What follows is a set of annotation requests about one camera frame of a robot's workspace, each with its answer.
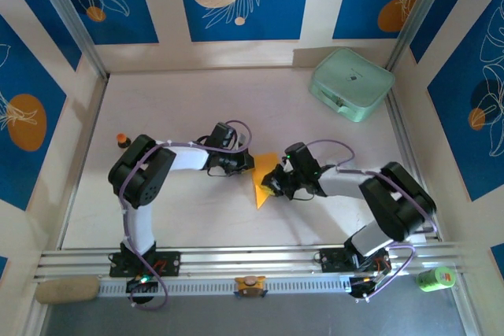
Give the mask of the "small yellow brown toy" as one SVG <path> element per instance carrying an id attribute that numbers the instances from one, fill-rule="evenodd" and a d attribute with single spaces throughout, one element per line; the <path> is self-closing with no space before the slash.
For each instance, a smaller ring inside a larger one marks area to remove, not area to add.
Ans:
<path id="1" fill-rule="evenodd" d="M 249 275 L 236 277 L 236 290 L 234 291 L 234 295 L 238 298 L 264 297 L 268 293 L 265 288 L 265 280 L 266 277 L 264 276 Z"/>

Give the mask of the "mint green zip case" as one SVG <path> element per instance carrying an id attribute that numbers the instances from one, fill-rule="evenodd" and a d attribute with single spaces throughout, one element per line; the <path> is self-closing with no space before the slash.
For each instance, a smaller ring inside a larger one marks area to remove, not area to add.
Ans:
<path id="1" fill-rule="evenodd" d="M 339 115 L 359 123 L 375 111 L 394 83 L 393 73 L 340 47 L 315 68 L 309 92 Z"/>

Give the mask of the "black controller board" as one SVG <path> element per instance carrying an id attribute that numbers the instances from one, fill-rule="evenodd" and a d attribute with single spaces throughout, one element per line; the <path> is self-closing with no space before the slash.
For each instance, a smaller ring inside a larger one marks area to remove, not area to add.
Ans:
<path id="1" fill-rule="evenodd" d="M 137 275 L 126 284 L 126 294 L 134 305 L 144 305 L 152 301 L 152 294 L 157 293 L 158 282 L 149 275 Z"/>
<path id="2" fill-rule="evenodd" d="M 370 302 L 380 291 L 389 285 L 395 275 L 391 271 L 374 272 L 367 276 L 350 278 L 350 296 L 358 303 Z"/>

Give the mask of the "green tape roll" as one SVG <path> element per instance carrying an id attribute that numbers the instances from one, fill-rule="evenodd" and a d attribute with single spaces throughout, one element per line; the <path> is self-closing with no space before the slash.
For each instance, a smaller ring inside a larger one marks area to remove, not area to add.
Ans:
<path id="1" fill-rule="evenodd" d="M 418 287 L 426 292 L 445 290 L 453 287 L 456 283 L 456 274 L 447 267 L 432 268 L 421 272 L 416 277 Z"/>

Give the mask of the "beige foam block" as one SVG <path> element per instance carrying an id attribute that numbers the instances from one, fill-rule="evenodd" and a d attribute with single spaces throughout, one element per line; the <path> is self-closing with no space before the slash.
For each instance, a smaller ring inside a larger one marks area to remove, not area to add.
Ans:
<path id="1" fill-rule="evenodd" d="M 94 276 L 53 279 L 41 282 L 35 299 L 42 305 L 61 305 L 90 301 L 98 296 L 100 280 Z"/>

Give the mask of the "long aluminium mounting rail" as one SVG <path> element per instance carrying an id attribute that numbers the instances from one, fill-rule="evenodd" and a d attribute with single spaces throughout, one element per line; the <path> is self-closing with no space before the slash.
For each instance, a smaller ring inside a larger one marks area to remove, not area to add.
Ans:
<path id="1" fill-rule="evenodd" d="M 418 273 L 439 266 L 465 271 L 462 248 L 453 242 L 415 243 L 415 257 L 402 272 Z M 182 248 L 179 277 L 184 279 L 223 279 L 238 275 L 266 277 L 321 275 L 317 263 L 320 249 L 331 245 L 252 246 Z M 44 251 L 35 268 L 34 280 L 59 279 L 78 275 L 109 275 L 109 256 L 114 249 L 63 249 Z"/>

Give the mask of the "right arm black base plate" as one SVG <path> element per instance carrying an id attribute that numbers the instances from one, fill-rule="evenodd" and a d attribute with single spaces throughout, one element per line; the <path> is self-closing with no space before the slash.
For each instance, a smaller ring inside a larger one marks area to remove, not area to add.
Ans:
<path id="1" fill-rule="evenodd" d="M 391 270 L 388 258 L 389 254 L 385 248 L 378 249 L 368 257 L 344 248 L 320 249 L 314 256 L 314 260 L 321 265 L 324 273 L 383 271 L 388 273 Z"/>

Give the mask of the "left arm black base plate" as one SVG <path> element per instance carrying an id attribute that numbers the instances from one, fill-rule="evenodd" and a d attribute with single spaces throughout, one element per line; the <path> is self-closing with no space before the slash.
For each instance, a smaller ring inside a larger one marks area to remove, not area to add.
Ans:
<path id="1" fill-rule="evenodd" d="M 179 275 L 181 253 L 175 252 L 148 252 L 143 255 L 144 260 L 161 277 L 176 277 Z M 127 250 L 124 256 L 122 253 L 111 253 L 108 255 L 110 262 L 109 275 L 111 277 L 136 277 L 139 275 L 153 274 L 142 263 L 135 254 Z"/>

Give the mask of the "aluminium side rail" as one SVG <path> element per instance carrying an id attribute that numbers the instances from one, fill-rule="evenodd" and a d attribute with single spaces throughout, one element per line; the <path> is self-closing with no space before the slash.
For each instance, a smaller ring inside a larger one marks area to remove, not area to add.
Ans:
<path id="1" fill-rule="evenodd" d="M 81 117 L 82 126 L 77 140 L 76 149 L 73 154 L 72 164 L 70 165 L 61 203 L 61 209 L 65 211 L 62 213 L 61 220 L 59 221 L 58 234 L 54 242 L 54 248 L 56 250 L 62 249 L 65 235 L 68 230 L 70 216 L 72 215 L 72 208 L 74 206 L 76 194 L 83 175 L 83 169 L 86 164 L 87 155 L 91 146 L 95 127 L 98 122 L 98 116 L 108 83 L 109 76 L 105 79 L 97 81 L 91 95 L 89 106 Z"/>
<path id="2" fill-rule="evenodd" d="M 395 138 L 398 143 L 398 149 L 402 158 L 402 165 L 411 174 L 411 176 L 419 183 L 419 185 L 428 191 L 425 186 L 425 181 L 422 177 L 418 167 L 416 158 L 414 156 L 413 147 L 410 142 L 406 130 L 406 124 L 400 112 L 398 101 L 394 92 L 391 90 L 386 97 L 387 111 L 391 124 L 395 133 Z"/>

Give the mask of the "aluminium frame post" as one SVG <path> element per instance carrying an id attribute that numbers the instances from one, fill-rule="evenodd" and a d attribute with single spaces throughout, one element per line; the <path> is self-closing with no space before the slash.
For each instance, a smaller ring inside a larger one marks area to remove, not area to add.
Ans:
<path id="1" fill-rule="evenodd" d="M 393 72 L 417 35 L 435 0 L 416 0 L 384 68 Z"/>
<path id="2" fill-rule="evenodd" d="M 106 71 L 105 65 L 95 49 L 94 42 L 71 0 L 50 0 L 50 2 L 81 53 L 88 60 L 97 75 L 107 82 L 109 73 Z"/>

